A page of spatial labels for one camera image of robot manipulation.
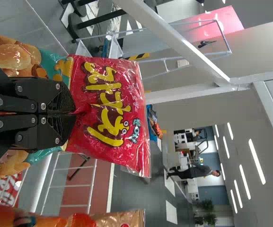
pink sign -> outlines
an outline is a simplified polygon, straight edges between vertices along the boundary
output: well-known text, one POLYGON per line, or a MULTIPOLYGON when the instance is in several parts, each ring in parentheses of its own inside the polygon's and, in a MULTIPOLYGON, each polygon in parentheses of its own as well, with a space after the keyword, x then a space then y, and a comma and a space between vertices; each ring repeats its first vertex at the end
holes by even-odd
POLYGON ((236 32, 236 31, 240 31, 244 29, 232 6, 216 9, 210 12, 206 11, 205 13, 202 13, 193 17, 189 17, 183 20, 179 20, 174 23, 193 22, 193 21, 203 21, 203 22, 186 24, 186 25, 178 25, 173 27, 182 36, 184 36, 189 42, 193 43, 197 41, 211 39, 221 35, 220 29, 218 28, 216 22, 203 26, 211 22, 211 21, 205 21, 205 20, 211 20, 211 19, 215 19, 218 21, 220 28, 224 34, 236 32))

linear ceiling light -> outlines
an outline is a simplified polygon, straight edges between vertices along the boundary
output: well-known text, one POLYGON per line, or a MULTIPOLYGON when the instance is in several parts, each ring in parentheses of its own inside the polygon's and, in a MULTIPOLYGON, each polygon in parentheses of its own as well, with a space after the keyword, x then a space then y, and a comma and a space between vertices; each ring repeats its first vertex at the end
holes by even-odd
POLYGON ((225 171, 223 171, 222 163, 220 164, 220 166, 221 166, 221 171, 222 171, 223 180, 225 181, 225 180, 226 180, 226 176, 225 176, 225 171))
POLYGON ((228 129, 229 129, 231 140, 233 140, 233 132, 232 132, 232 129, 231 129, 231 125, 230 125, 229 122, 227 123, 227 125, 228 125, 228 129))
POLYGON ((217 137, 219 138, 219 137, 220 137, 220 135, 219 135, 219 133, 218 133, 218 128, 217 128, 217 125, 215 125, 215 130, 216 130, 217 137))
POLYGON ((242 201, 241 201, 241 197, 240 197, 240 194, 239 194, 239 189, 238 189, 236 180, 234 180, 234 185, 235 185, 235 189, 236 189, 237 198, 238 198, 240 208, 242 208, 242 201))
POLYGON ((218 150, 218 143, 217 143, 217 138, 215 135, 214 135, 214 139, 215 139, 216 149, 218 150))
POLYGON ((256 151, 255 151, 255 148, 254 148, 254 144, 253 144, 251 139, 249 139, 249 146, 250 146, 250 149, 251 149, 252 156, 254 158, 254 162, 255 162, 255 165, 256 165, 256 168, 257 168, 261 183, 265 184, 264 173, 263 173, 263 170, 261 169, 261 166, 260 166, 256 151))
POLYGON ((227 152, 227 156, 228 156, 228 158, 230 158, 230 154, 229 154, 229 150, 228 150, 228 146, 227 146, 227 142, 226 142, 225 137, 223 137, 223 143, 225 144, 225 149, 226 149, 226 152, 227 152))
POLYGON ((242 168, 242 165, 239 165, 239 169, 240 169, 240 174, 241 174, 242 180, 244 182, 244 186, 245 186, 245 189, 246 189, 246 192, 247 192, 248 199, 250 200, 251 195, 250 195, 250 191, 249 191, 249 188, 248 188, 246 176, 245 176, 245 173, 244 173, 244 169, 242 168))
POLYGON ((233 194, 232 190, 231 190, 231 197, 232 197, 232 200, 233 200, 233 205, 234 205, 235 213, 237 213, 237 207, 236 207, 235 198, 234 198, 234 194, 233 194))

yellow black warning tape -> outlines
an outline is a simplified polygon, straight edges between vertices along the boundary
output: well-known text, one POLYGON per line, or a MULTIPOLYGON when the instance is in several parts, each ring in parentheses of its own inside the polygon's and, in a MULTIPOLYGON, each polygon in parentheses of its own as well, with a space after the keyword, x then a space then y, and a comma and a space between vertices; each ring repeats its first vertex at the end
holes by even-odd
POLYGON ((129 60, 129 61, 137 61, 137 60, 140 60, 140 59, 143 59, 143 58, 148 58, 148 57, 150 57, 150 53, 141 53, 139 55, 135 55, 135 56, 125 58, 125 59, 129 60))

black pants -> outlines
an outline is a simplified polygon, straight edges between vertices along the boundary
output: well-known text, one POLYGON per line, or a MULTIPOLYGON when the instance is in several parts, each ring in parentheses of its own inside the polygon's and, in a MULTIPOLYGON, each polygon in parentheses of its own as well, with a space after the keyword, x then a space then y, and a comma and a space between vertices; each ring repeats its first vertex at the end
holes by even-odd
POLYGON ((179 172, 176 168, 172 168, 174 173, 168 173, 169 176, 179 176, 180 179, 192 179, 191 169, 187 169, 185 171, 179 172))

person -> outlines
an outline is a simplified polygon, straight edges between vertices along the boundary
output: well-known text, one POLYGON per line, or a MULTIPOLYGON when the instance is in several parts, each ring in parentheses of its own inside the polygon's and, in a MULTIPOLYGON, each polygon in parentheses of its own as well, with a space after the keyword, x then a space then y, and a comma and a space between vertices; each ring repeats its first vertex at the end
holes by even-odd
POLYGON ((195 164, 195 167, 191 167, 185 171, 179 172, 176 167, 171 168, 170 170, 174 170, 174 173, 167 173, 167 179, 170 176, 179 176, 180 179, 192 179, 201 176, 220 176, 219 170, 211 170, 208 166, 202 166, 200 164, 195 164))

